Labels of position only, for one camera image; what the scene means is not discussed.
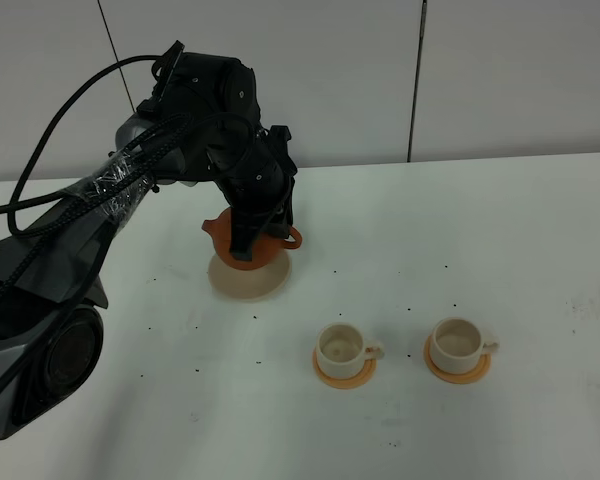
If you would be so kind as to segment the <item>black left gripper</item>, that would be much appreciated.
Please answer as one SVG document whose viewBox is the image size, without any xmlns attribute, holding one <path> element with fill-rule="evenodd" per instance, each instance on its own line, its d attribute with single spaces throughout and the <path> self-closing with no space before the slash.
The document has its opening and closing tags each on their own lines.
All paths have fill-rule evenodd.
<svg viewBox="0 0 600 480">
<path fill-rule="evenodd" d="M 225 195 L 230 210 L 229 253 L 238 261 L 251 261 L 253 246 L 266 226 L 264 213 L 273 217 L 267 233 L 287 239 L 293 226 L 292 192 L 297 166 L 291 159 L 286 125 L 258 131 L 249 153 L 231 140 L 237 136 L 223 132 L 221 144 L 210 144 L 206 153 L 214 181 Z"/>
</svg>

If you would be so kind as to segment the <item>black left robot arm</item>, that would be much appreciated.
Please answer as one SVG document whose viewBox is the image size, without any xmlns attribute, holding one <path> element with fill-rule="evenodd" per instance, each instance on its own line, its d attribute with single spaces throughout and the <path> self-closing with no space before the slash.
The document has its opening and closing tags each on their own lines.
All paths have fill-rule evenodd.
<svg viewBox="0 0 600 480">
<path fill-rule="evenodd" d="M 94 173 L 0 206 L 0 440 L 54 408 L 93 372 L 108 304 L 99 273 L 147 193 L 213 182 L 227 208 L 204 223 L 217 256 L 255 270 L 301 243 L 293 225 L 296 165 L 284 125 L 263 127 L 254 71 L 175 43 L 152 56 L 155 84 L 117 130 Z"/>
</svg>

